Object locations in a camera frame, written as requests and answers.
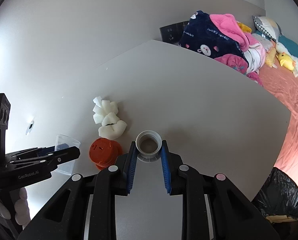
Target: plush toy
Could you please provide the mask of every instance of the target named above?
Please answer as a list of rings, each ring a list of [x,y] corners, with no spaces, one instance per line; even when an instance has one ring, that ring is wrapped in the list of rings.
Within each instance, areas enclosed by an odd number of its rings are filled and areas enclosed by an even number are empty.
[[[295,61],[292,60],[290,55],[286,54],[285,52],[282,52],[277,57],[278,57],[278,60],[279,60],[281,66],[286,67],[290,71],[294,70]]]
[[[247,25],[241,23],[241,22],[236,22],[238,24],[238,26],[240,27],[240,29],[243,31],[243,32],[246,32],[246,33],[252,33],[252,29],[250,27],[248,27]]]

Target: teal pillow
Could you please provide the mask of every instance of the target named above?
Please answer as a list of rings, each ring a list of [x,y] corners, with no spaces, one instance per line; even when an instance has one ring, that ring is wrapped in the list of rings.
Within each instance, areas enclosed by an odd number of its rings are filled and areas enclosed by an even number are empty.
[[[289,51],[289,53],[291,53],[291,55],[298,57],[298,44],[295,43],[294,41],[288,39],[285,36],[280,36],[279,37],[279,42],[281,42]]]
[[[271,40],[271,38],[269,37],[269,36],[266,36],[266,35],[264,35],[263,33],[261,33],[260,31],[258,31],[258,30],[256,30],[254,33],[256,33],[256,34],[259,34],[260,36],[265,36],[265,38],[267,39],[267,40]]]

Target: orange object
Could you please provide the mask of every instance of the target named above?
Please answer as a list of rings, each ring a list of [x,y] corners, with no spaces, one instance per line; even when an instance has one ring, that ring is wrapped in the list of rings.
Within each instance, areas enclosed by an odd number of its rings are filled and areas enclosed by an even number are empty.
[[[95,140],[89,150],[90,159],[100,170],[114,165],[117,157],[121,154],[121,145],[116,141],[108,140],[106,138]]]

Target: table surface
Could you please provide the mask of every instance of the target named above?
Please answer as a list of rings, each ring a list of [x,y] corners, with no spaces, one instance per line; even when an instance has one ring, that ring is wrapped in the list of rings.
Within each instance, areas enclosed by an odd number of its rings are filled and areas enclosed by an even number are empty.
[[[99,95],[117,101],[118,116],[128,124],[117,139],[124,152],[140,132],[154,130],[184,163],[206,175],[226,174],[250,200],[276,161],[290,118],[280,101],[237,71],[190,50],[148,41],[81,77],[55,101],[45,102],[33,132],[21,143],[40,145],[46,131],[52,138],[69,135],[81,142],[74,172],[97,173],[88,150],[98,138],[92,100]],[[56,178],[57,185],[52,186],[52,178],[42,182],[44,186],[28,188],[38,206],[51,193],[37,196],[38,189],[57,188],[65,179]],[[181,218],[182,197],[166,193],[161,162],[138,160],[131,194],[116,198],[118,239],[135,234],[137,239],[177,238]]]

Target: clear plastic cup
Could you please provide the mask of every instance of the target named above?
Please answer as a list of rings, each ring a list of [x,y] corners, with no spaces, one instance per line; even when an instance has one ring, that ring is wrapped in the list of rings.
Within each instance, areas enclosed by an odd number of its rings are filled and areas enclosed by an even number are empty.
[[[57,135],[55,151],[63,150],[73,146],[76,146],[77,148],[79,148],[80,142],[66,135],[62,135],[62,134]],[[75,160],[72,160],[63,164],[59,164],[58,168],[55,171],[71,176],[74,162]]]

